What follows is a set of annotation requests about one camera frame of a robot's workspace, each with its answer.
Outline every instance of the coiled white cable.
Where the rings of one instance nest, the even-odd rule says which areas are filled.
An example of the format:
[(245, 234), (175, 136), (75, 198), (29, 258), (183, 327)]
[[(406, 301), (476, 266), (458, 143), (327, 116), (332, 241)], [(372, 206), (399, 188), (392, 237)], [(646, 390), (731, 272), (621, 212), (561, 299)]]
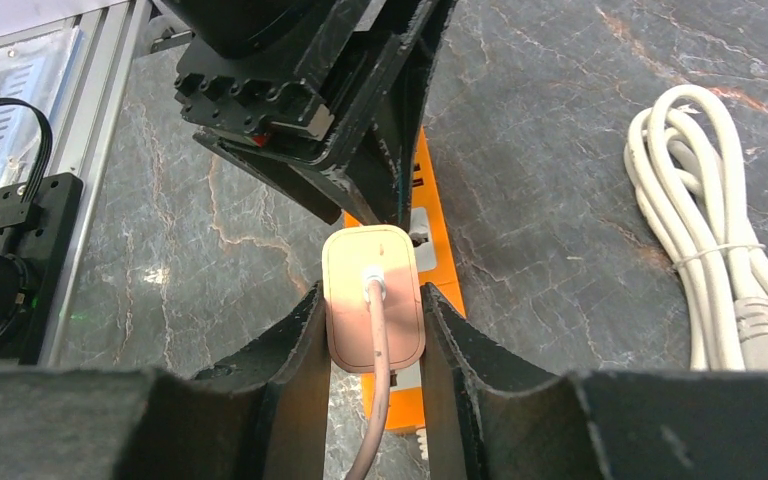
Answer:
[[(711, 119), (719, 153), (672, 108), (680, 99)], [(691, 368), (768, 370), (768, 259), (746, 213), (743, 150), (725, 105), (696, 85), (671, 88), (632, 120), (624, 160), (684, 285)]]

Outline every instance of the black wire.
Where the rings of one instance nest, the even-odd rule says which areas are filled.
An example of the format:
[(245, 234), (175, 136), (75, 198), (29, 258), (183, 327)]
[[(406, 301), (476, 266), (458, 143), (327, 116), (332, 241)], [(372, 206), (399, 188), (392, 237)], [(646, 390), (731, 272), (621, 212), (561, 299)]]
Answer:
[(31, 173), (28, 175), (28, 184), (25, 186), (25, 193), (22, 195), (20, 203), (31, 203), (39, 191), (42, 179), (45, 176), (45, 170), (48, 168), (48, 161), (51, 158), (51, 149), (54, 145), (54, 138), (51, 132), (51, 124), (45, 114), (30, 103), (19, 100), (18, 98), (0, 98), (0, 107), (17, 105), (31, 109), (40, 126), (40, 146), (37, 150), (37, 157), (31, 167)]

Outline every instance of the marble tabletop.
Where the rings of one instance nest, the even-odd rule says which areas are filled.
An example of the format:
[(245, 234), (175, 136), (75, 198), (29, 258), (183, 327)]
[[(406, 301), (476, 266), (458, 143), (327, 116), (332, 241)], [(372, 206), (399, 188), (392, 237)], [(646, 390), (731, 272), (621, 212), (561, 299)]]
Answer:
[[(281, 319), (334, 230), (190, 139), (172, 99), (182, 49), (138, 59), (62, 366), (192, 375)], [(552, 372), (686, 368), (677, 277), (621, 153), (631, 118), (697, 83), (732, 111), (768, 253), (768, 0), (461, 0), (426, 108), (469, 321)], [(326, 476), (360, 442), (357, 378), (332, 374)], [(424, 478), (388, 435), (373, 474)]]

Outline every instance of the black bracket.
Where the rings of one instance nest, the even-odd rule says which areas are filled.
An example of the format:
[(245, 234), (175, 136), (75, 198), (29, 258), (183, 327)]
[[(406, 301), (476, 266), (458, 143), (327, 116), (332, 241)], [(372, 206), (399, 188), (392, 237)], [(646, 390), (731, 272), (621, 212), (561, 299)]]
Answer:
[[(0, 189), (0, 254), (22, 259), (38, 280), (30, 309), (20, 310), (15, 329), (2, 337), (1, 359), (18, 359), (22, 365), (39, 360), (45, 339), (52, 299), (60, 271), (66, 260), (72, 229), (78, 215), (83, 183), (71, 173), (43, 179), (35, 202), (21, 203), (20, 189), (11, 185)], [(11, 237), (6, 232), (16, 228)]]

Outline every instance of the white plug connector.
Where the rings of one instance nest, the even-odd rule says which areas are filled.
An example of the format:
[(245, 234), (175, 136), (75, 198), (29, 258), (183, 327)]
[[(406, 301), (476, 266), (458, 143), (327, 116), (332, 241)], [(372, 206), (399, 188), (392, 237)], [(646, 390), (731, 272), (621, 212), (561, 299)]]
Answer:
[(381, 284), (381, 299), (387, 298), (387, 284), (384, 283), (384, 270), (380, 265), (370, 265), (360, 274), (363, 285), (363, 299), (369, 303), (369, 282), (375, 280)]
[(768, 299), (741, 298), (734, 311), (746, 369), (768, 371)]

